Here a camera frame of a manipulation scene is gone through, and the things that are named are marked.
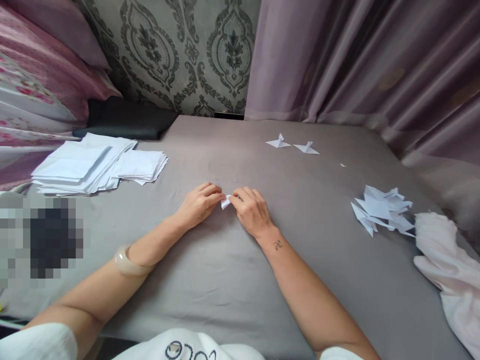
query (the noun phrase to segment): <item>curtain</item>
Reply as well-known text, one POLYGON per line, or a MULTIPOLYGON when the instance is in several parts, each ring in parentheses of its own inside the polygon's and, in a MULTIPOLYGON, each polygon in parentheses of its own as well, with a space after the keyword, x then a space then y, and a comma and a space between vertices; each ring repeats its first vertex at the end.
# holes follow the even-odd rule
POLYGON ((480 3, 263 0, 245 118, 368 127, 480 251, 480 3))
POLYGON ((125 99, 243 114, 260 0, 74 0, 125 99))

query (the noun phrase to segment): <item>wrist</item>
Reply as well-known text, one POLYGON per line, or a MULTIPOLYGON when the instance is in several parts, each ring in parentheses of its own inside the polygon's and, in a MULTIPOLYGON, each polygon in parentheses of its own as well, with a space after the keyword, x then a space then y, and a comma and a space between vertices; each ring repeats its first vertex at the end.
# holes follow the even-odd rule
POLYGON ((282 233, 275 225, 271 225, 255 235, 255 240, 263 248, 264 245, 274 243, 282 237, 282 233))
POLYGON ((163 223, 168 224, 168 227, 180 236, 183 236, 188 230, 190 230, 190 227, 188 227, 185 221, 182 221, 177 214, 167 217, 162 224, 163 223))

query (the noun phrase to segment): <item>black pillow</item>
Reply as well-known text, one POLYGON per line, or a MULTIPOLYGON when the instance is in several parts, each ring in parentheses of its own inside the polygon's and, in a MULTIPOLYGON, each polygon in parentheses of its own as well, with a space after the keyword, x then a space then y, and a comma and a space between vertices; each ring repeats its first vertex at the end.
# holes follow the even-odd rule
POLYGON ((83 138, 87 133, 115 138, 158 140, 175 121, 178 112, 145 106, 111 96, 106 101, 88 101, 87 127, 73 131, 83 138))

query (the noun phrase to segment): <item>gray bed sheet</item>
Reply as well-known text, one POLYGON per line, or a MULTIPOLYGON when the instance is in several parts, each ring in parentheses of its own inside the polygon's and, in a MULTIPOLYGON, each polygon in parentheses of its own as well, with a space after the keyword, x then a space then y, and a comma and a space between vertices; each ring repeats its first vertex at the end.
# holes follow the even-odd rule
MULTIPOLYGON (((470 355, 450 330, 439 290, 415 268, 414 241, 380 228, 372 238, 350 201, 366 184, 398 187, 412 212, 439 207, 421 191, 375 133, 358 127, 280 121, 235 121, 179 116, 158 142, 169 162, 155 183, 122 182, 91 197, 89 245, 83 259, 44 288, 6 289, 5 314, 30 319, 95 269, 116 249, 173 214, 186 193, 210 181, 230 194, 258 189, 275 224, 368 336, 382 359, 463 360, 470 355), (265 144, 279 133, 295 147, 265 144)), ((39 197, 32 189, 28 196, 39 197)), ((472 254, 462 238, 462 247, 472 254)), ((209 334, 220 344, 248 344, 267 359, 312 359, 255 240, 235 209, 216 208, 158 264, 111 320, 104 334, 146 341, 170 328, 209 334)))

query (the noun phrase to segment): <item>patterned wall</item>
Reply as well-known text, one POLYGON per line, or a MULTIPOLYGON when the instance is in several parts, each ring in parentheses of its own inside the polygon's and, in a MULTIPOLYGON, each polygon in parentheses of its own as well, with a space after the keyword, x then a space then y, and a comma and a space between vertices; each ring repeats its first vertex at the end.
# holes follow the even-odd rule
POLYGON ((243 114, 261 0, 74 0, 126 99, 243 114))

